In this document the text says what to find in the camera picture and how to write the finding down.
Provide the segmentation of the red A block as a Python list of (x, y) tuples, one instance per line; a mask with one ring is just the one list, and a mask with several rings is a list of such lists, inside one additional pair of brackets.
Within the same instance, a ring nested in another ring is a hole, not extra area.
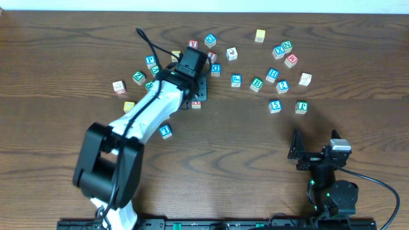
[(202, 106), (202, 102), (191, 102), (191, 107), (193, 109), (200, 109)]

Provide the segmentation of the red I block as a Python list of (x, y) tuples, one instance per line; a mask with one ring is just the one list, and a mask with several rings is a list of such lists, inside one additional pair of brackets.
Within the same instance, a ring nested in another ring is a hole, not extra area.
[(208, 52), (208, 57), (210, 58), (211, 63), (214, 63), (217, 59), (217, 55), (216, 53), (209, 51)]

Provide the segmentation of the blue 2 block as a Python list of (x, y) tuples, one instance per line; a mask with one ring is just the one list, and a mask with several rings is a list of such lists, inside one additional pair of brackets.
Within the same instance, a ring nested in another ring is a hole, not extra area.
[(276, 84), (276, 90), (278, 94), (286, 93), (289, 90), (289, 84), (286, 80), (279, 81)]

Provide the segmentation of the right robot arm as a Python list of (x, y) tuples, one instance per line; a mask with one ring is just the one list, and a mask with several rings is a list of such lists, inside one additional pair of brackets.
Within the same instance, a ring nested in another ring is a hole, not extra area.
[(337, 180), (335, 171), (346, 165), (351, 146), (336, 130), (320, 152), (308, 152), (299, 130), (294, 130), (288, 159), (297, 160), (298, 171), (309, 171), (309, 202), (314, 206), (304, 225), (314, 229), (350, 229), (349, 217), (356, 212), (359, 188), (355, 183)]

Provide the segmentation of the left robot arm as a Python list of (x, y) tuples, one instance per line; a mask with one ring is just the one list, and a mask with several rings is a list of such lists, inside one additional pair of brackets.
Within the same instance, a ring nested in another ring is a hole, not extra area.
[(94, 220), (74, 224), (77, 229), (133, 229), (137, 215), (132, 198), (141, 177), (144, 145), (153, 132), (185, 102), (207, 94), (208, 54), (192, 47), (176, 63), (160, 69), (147, 94), (134, 108), (104, 126), (87, 130), (73, 174), (73, 184), (97, 207)]

